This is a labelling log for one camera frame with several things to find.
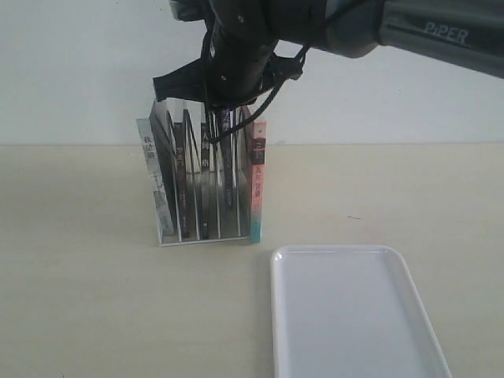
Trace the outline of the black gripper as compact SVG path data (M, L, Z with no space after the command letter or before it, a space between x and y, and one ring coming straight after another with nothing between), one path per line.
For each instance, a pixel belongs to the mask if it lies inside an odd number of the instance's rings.
M177 98L211 107L237 107L302 75L304 57L275 54L275 39L258 44L233 36L215 23L198 59L153 78L155 99Z

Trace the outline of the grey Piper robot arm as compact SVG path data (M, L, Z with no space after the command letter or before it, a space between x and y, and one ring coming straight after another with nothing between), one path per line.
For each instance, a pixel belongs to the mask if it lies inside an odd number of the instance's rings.
M199 59L154 78L158 101L213 108L253 102L302 73L281 41L347 58L392 46L490 76L503 75L500 1L174 1L174 17L203 20Z

